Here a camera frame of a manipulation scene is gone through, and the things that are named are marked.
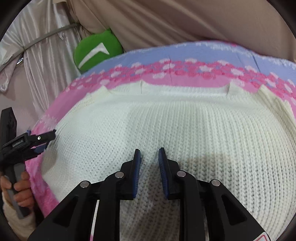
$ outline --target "human hand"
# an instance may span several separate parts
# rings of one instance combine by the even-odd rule
[[[30,176],[26,171],[21,173],[22,180],[14,184],[14,189],[19,193],[15,194],[13,198],[19,206],[28,207],[32,210],[35,200],[30,189],[31,183],[29,181],[29,178]],[[12,205],[11,199],[7,192],[7,189],[11,189],[11,182],[6,177],[1,176],[0,187],[3,192],[4,198],[8,203]]]

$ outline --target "white sticker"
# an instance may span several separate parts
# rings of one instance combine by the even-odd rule
[[[254,241],[270,241],[266,232],[261,233]]]

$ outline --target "pink fabric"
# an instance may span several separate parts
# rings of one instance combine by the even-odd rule
[[[222,87],[233,81],[245,90],[255,93],[264,84],[273,93],[291,104],[296,114],[296,88],[291,81],[285,81],[270,73],[264,75],[255,70],[236,68],[223,61],[203,63],[191,61],[159,61],[133,68],[116,66],[107,72],[91,74],[74,80],[54,101],[44,116],[32,130],[40,134],[52,130],[67,112],[87,93],[94,92],[102,85],[112,89],[118,85],[144,80],[154,85]],[[30,174],[31,188],[44,214],[47,216],[58,201],[41,176],[42,155],[26,162]]]

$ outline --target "white knitted sweater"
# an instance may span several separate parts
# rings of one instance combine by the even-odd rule
[[[141,150],[139,189],[121,202],[121,241],[178,240],[178,201],[164,199],[157,152],[199,180],[217,178],[271,237],[296,212],[296,128],[289,103],[265,86],[101,88],[59,122],[42,175],[61,201],[83,180],[98,182]]]

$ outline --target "person's arm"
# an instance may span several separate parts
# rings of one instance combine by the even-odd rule
[[[29,174],[23,172],[22,180],[14,185],[15,190],[19,191],[14,195],[14,199],[19,206],[30,208],[31,214],[24,219],[19,219],[17,213],[11,204],[7,189],[11,188],[11,183],[4,177],[0,178],[0,186],[2,190],[3,212],[11,226],[12,230],[20,238],[21,241],[26,241],[30,234],[35,230],[35,214],[33,212],[34,198],[30,189]]]

